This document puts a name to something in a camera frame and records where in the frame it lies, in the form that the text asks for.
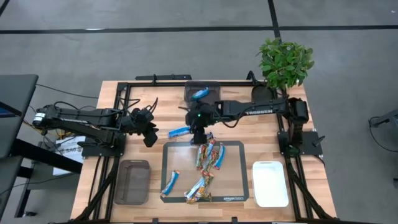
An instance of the brown tray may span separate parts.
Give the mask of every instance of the brown tray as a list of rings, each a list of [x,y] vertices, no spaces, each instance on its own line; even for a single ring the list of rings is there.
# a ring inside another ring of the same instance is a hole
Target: brown tray
[[[114,202],[142,205],[148,198],[150,166],[145,160],[124,160],[119,165]]]

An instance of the white plate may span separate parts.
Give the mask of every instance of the white plate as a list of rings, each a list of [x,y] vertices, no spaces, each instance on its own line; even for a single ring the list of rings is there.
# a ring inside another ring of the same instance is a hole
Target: white plate
[[[280,162],[255,162],[252,179],[254,199],[260,207],[286,207],[289,204],[284,167]]]

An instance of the gray floor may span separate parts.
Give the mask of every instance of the gray floor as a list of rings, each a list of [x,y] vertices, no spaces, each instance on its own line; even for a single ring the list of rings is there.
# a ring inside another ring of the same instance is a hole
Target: gray floor
[[[275,0],[280,26],[398,24],[394,0]],[[0,29],[72,29],[170,26],[271,25],[260,0],[11,0]],[[343,220],[396,223],[398,154],[378,147],[368,118],[397,109],[398,30],[289,31],[284,40],[313,47],[315,66],[305,81],[338,216]],[[137,75],[189,73],[195,79],[241,79],[256,74],[258,47],[271,31],[146,34],[0,35],[0,74],[36,73],[39,83],[96,96],[103,80]],[[77,106],[95,100],[37,88],[35,108],[58,100]],[[28,111],[26,119],[31,121]],[[397,150],[387,126],[375,129],[383,145]],[[19,137],[36,143],[35,131]],[[34,218],[13,219],[22,187],[12,191],[2,223],[61,222],[69,218],[76,182],[64,189],[33,191]]]

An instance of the green plant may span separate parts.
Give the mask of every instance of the green plant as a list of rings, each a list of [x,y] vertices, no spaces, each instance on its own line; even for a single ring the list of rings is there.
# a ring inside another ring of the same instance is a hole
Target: green plant
[[[286,89],[303,83],[308,76],[307,70],[313,67],[311,61],[313,50],[306,49],[304,45],[291,42],[282,42],[279,38],[266,43],[260,47],[262,59],[260,67],[262,74],[271,88]]]

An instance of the wooden tabletop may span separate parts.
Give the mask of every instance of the wooden tabletop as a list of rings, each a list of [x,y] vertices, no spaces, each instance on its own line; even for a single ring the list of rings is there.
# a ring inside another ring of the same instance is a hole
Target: wooden tabletop
[[[113,107],[117,84],[117,81],[103,82],[99,94],[98,108]],[[221,87],[221,99],[250,101],[251,89],[251,86]],[[291,97],[307,100],[303,86],[293,87],[288,91],[288,94]],[[237,217],[240,222],[287,222],[295,220],[287,180],[286,185],[289,195],[289,205],[287,207],[261,208],[255,203],[253,198],[253,163],[256,161],[279,161],[285,166],[284,158],[279,152],[276,136],[279,129],[277,118],[274,114],[243,117],[233,129],[227,128],[221,123],[206,128],[206,131],[211,131],[215,135],[217,141],[241,141],[244,144],[249,186],[249,198],[245,202],[201,202],[193,205],[163,203],[159,197],[163,146],[167,142],[187,142],[192,138],[192,135],[173,139],[167,138],[167,133],[170,130],[185,126],[186,111],[177,108],[178,106],[185,106],[183,99],[184,87],[133,87],[131,89],[130,98],[141,99],[141,102],[136,105],[139,108],[153,104],[156,97],[159,97],[159,103],[154,112],[154,123],[160,129],[157,132],[159,139],[153,147],[146,148],[142,142],[142,136],[127,135],[126,149],[121,158],[121,161],[125,159],[144,159],[149,162],[151,175],[148,201],[143,205],[116,205],[114,203],[111,215],[112,222],[151,222],[152,218],[159,218],[160,222],[230,222],[231,217]],[[308,131],[313,128],[310,114],[310,120],[304,125],[303,129]],[[97,157],[90,157],[84,161],[71,218],[77,217],[87,206],[97,159]],[[302,156],[302,162],[308,190],[324,210],[335,217],[335,208],[323,164],[313,156]],[[99,168],[93,194],[95,194],[97,189],[100,170]],[[299,189],[297,189],[297,192],[301,214],[304,217],[305,207],[303,206],[302,194]],[[108,198],[108,191],[105,193],[104,198]],[[100,218],[104,217],[105,208],[106,200],[103,200]]]

